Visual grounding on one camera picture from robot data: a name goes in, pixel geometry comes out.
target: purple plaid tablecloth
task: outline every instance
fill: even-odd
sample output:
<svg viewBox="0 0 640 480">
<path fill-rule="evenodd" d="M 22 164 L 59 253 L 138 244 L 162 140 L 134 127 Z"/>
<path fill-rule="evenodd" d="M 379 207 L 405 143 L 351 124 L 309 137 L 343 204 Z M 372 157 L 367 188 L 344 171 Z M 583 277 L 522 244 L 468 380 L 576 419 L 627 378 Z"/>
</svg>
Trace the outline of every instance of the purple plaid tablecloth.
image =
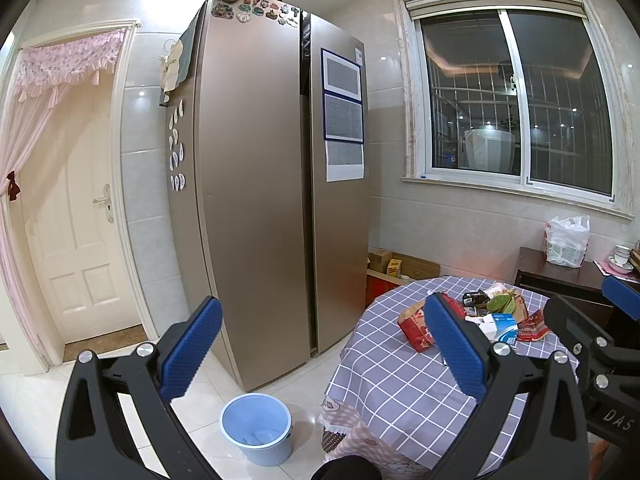
<svg viewBox="0 0 640 480">
<path fill-rule="evenodd" d="M 354 408 L 361 424 L 383 447 L 433 468 L 466 423 L 476 401 L 457 386 L 437 346 L 418 353 L 409 345 L 398 326 L 398 315 L 429 291 L 446 292 L 461 300 L 465 292 L 484 290 L 493 283 L 443 276 L 403 285 L 376 298 L 342 350 L 326 396 Z M 523 295 L 530 314 L 546 303 L 545 296 L 515 288 Z M 519 354 L 543 358 L 555 350 L 566 351 L 553 333 L 538 342 L 517 342 L 515 348 Z M 577 360 L 567 354 L 575 368 Z M 497 468 L 502 461 L 525 400 L 526 394 L 514 399 L 481 472 Z"/>
</svg>

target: refrigerator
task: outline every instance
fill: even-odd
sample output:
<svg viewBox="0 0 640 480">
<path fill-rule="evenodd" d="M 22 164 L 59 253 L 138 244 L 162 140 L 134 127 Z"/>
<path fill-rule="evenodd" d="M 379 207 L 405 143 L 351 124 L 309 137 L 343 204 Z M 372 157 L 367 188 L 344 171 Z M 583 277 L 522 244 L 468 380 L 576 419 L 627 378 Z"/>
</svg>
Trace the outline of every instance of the refrigerator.
<svg viewBox="0 0 640 480">
<path fill-rule="evenodd" d="M 279 0 L 207 0 L 193 23 L 164 104 L 175 249 L 190 310 L 222 302 L 213 351 L 249 391 L 364 311 L 364 46 Z"/>
</svg>

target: dark red bow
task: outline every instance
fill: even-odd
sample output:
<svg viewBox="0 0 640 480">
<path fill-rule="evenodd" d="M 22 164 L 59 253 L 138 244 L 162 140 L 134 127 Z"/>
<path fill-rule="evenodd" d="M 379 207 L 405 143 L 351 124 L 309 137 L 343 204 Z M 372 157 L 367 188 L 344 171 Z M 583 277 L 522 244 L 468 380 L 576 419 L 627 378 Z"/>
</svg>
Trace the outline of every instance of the dark red bow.
<svg viewBox="0 0 640 480">
<path fill-rule="evenodd" d="M 6 177 L 9 180 L 9 187 L 6 192 L 9 195 L 9 202 L 13 202 L 18 199 L 18 193 L 20 193 L 20 188 L 15 183 L 15 171 L 12 171 Z"/>
</svg>

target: white tile floor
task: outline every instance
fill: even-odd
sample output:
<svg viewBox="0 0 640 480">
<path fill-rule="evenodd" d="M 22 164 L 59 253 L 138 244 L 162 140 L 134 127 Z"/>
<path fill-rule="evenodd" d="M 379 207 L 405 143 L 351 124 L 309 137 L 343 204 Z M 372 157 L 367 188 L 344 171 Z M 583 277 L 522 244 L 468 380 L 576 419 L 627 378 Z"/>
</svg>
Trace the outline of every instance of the white tile floor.
<svg viewBox="0 0 640 480">
<path fill-rule="evenodd" d="M 184 397 L 172 407 L 194 443 L 225 480 L 309 480 L 324 462 L 322 426 L 318 424 L 324 389 L 337 368 L 346 340 L 303 367 L 260 389 L 282 400 L 293 419 L 293 454 L 279 467 L 260 467 L 220 433 L 218 415 L 224 404 L 242 394 L 231 376 L 209 353 Z M 102 356 L 128 354 L 135 346 Z M 51 480 L 58 418 L 73 364 L 52 368 L 47 374 L 25 377 L 0 370 L 0 406 L 33 461 Z M 121 396 L 125 416 L 145 465 L 165 475 L 129 396 Z"/>
</svg>

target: trash can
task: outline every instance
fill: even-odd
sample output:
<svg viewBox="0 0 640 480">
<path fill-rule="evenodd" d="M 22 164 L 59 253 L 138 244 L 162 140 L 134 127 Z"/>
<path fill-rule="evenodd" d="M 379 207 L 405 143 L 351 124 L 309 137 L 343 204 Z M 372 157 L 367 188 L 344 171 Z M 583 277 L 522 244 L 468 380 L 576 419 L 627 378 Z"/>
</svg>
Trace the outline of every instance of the trash can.
<svg viewBox="0 0 640 480">
<path fill-rule="evenodd" d="M 291 456 L 291 414 L 270 395 L 230 400 L 220 413 L 220 430 L 257 465 L 280 465 Z"/>
</svg>

